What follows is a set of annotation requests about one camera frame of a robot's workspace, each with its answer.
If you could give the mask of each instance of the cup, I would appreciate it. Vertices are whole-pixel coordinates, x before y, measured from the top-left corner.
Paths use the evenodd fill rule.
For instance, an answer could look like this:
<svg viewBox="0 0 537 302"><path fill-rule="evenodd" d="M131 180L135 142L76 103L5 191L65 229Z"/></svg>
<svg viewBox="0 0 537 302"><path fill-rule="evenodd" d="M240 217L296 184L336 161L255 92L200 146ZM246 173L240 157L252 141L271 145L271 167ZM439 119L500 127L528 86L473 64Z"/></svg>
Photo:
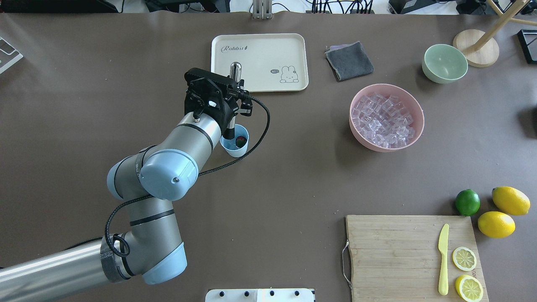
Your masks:
<svg viewBox="0 0 537 302"><path fill-rule="evenodd" d="M246 143L242 147L237 147L237 138L242 136L246 138ZM220 144L226 152L233 157L241 157L248 150L248 141L249 141L248 131L246 128L239 124L235 124L235 137L233 139L227 140L223 136L220 138Z"/></svg>

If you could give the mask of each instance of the cable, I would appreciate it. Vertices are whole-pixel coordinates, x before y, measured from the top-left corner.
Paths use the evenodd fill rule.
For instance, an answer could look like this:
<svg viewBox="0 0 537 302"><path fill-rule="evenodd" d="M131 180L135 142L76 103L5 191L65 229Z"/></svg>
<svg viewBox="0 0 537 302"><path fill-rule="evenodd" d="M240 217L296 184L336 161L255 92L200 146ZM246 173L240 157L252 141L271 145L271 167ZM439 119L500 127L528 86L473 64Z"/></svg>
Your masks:
<svg viewBox="0 0 537 302"><path fill-rule="evenodd" d="M104 238L106 240L106 244L108 245L108 248L114 254L116 254L116 255L118 255L120 257L126 257L126 256L128 256L130 254L130 247L129 247L129 244L127 243L127 241L123 237L114 235L113 240L110 239L110 223L112 222L112 219L117 214L117 212L121 208L123 208L124 206L134 204L134 203L140 202L142 200L145 200L145 199L148 199L148 198L151 198L151 197L153 197L153 195L148 194L148 195L145 195L145 196L142 196L142 197L139 197L139 198L135 198L135 199L131 199L131 200L127 201L127 202L124 202L124 203L120 204L119 206L117 206L114 209L114 211L112 211L110 216L108 217L108 220L106 221L106 225L104 227ZM123 243L123 245L125 246L125 253L122 253L122 252L118 251L118 249L115 248L114 241L121 241L121 243Z"/></svg>
<svg viewBox="0 0 537 302"><path fill-rule="evenodd" d="M326 12L326 7L328 6L328 11L332 13L332 9L330 8L330 5L328 4L328 0L324 2L324 12Z"/></svg>
<svg viewBox="0 0 537 302"><path fill-rule="evenodd" d="M317 0L313 0L313 1L308 1L308 0L304 0L306 1L307 3L311 4L311 13L316 13L316 12L319 12L317 9L316 9L316 6L317 6ZM324 4L328 5L328 10L330 12L332 12L331 8L330 8L330 3L338 3L339 4L339 7L341 8L341 13L346 13L345 12L345 8L343 7L343 2L356 2L356 0L336 0L336 1L325 1Z"/></svg>
<svg viewBox="0 0 537 302"><path fill-rule="evenodd" d="M189 9L190 9L190 3L187 4L187 8L186 8L186 10L181 11L181 12L179 12L179 13L184 13L185 11L187 11L187 10L189 10Z"/></svg>
<svg viewBox="0 0 537 302"><path fill-rule="evenodd" d="M193 10L193 11L197 11L197 12L206 12L206 10L201 10L201 11L199 11L199 10L196 10L196 9L193 9L193 8L190 8L190 9Z"/></svg>
<svg viewBox="0 0 537 302"><path fill-rule="evenodd" d="M90 243L90 242L94 242L94 241L97 241L97 240L101 240L103 237L102 236L99 236L99 237L95 237L95 238L91 238L91 239L88 239L88 240L84 240L82 242L79 242L73 246L70 246L68 248L66 248L65 250L68 250L68 249L72 249L72 248L76 248L76 247L79 247L81 245L84 245L86 243Z"/></svg>
<svg viewBox="0 0 537 302"><path fill-rule="evenodd" d="M277 4L283 6L284 9L286 9L287 11L290 11L285 5L283 5L283 4L281 4L281 3L272 3L272 6L275 6L275 5L277 5Z"/></svg>
<svg viewBox="0 0 537 302"><path fill-rule="evenodd" d="M270 125L270 112L269 112L269 109L265 106L265 104L261 103L260 100L252 97L252 96L249 96L249 95L239 95L239 98L241 99L245 99L245 98L249 98L251 99L252 101L256 102L257 104L259 104L259 106L261 106L265 112L267 113L267 125L265 127L265 130L263 131L263 133L261 134L261 137L259 137L259 140L257 141L257 143L248 151L246 152L243 156L237 158L236 160L234 161L231 161L231 162L228 162L227 164L223 164L217 168L214 168L214 169L211 169L211 170L207 170L207 171L204 171L204 172L201 172L200 174L198 174L198 176L202 176L202 175L205 175L205 174L209 174L209 173L212 173L212 172L216 172L218 170L221 170L223 168L226 168L226 167L229 167L230 165L232 164L235 164L241 160L243 160L245 157L247 157L250 153L252 153L252 151L254 151L257 146L259 146L259 144L261 143L261 141L263 140L263 138L265 137L265 135L267 134L267 131L269 130L269 125Z"/></svg>
<svg viewBox="0 0 537 302"><path fill-rule="evenodd" d="M352 13L352 7L354 6L354 4L356 3L356 0L353 0L351 5L349 5L349 7L347 8L347 10L345 11L345 13L348 13L349 11L351 11Z"/></svg>

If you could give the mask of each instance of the lemon slice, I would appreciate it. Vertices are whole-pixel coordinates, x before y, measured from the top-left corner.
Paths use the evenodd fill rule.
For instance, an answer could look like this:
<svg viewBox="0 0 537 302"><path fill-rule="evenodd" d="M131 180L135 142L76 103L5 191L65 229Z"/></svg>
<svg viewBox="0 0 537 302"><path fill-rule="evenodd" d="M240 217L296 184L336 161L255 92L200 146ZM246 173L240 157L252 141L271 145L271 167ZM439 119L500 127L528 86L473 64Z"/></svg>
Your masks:
<svg viewBox="0 0 537 302"><path fill-rule="evenodd" d="M453 263L463 271L471 271L477 265L477 258L471 249L458 247L453 251Z"/></svg>
<svg viewBox="0 0 537 302"><path fill-rule="evenodd" d="M462 275L455 280L457 293L467 302L478 302L483 299L483 287L476 278Z"/></svg>

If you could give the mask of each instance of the pink bowl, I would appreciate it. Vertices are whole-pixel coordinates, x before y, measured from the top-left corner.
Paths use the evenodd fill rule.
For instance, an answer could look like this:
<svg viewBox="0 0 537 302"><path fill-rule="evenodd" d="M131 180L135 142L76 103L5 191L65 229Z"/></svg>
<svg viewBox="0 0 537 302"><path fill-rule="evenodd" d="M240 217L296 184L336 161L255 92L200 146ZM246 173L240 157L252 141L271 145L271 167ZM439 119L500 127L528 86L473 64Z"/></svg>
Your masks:
<svg viewBox="0 0 537 302"><path fill-rule="evenodd" d="M362 96L370 96L374 92L377 92L385 97L389 95L396 95L399 96L399 100L407 107L407 109L410 111L410 114L414 118L414 122L411 124L411 126L416 131L416 134L414 135L414 138L404 147L401 148L384 148L377 146L373 144L372 142L368 141L366 138L364 138L359 132L358 129L356 129L355 125L352 122L352 109L356 106L356 103L360 101ZM365 147L378 152L393 152L400 149L407 148L408 146L411 146L413 143L415 143L419 137L422 135L423 132L423 126L425 124L425 117L423 115L422 107L419 105L418 101L406 90L390 85L390 84L373 84L369 85L362 90L358 91L358 93L354 96L351 102L351 107L349 109L349 124L351 126L351 131L354 137Z"/></svg>

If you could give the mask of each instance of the cutting board handle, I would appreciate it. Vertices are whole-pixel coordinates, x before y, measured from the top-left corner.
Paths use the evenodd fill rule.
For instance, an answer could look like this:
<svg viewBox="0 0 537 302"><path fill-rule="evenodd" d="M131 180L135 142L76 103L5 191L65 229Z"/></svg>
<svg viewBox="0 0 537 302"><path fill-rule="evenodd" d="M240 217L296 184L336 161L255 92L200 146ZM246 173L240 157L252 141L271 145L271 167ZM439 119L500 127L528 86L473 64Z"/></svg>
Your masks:
<svg viewBox="0 0 537 302"><path fill-rule="evenodd" d="M349 287L352 289L352 282L347 278L347 275L345 275L345 250L349 247L349 240L345 242L345 246L343 247L343 250L341 251L341 264L343 267L343 277L345 277L345 280L347 280L347 283L349 284Z"/></svg>

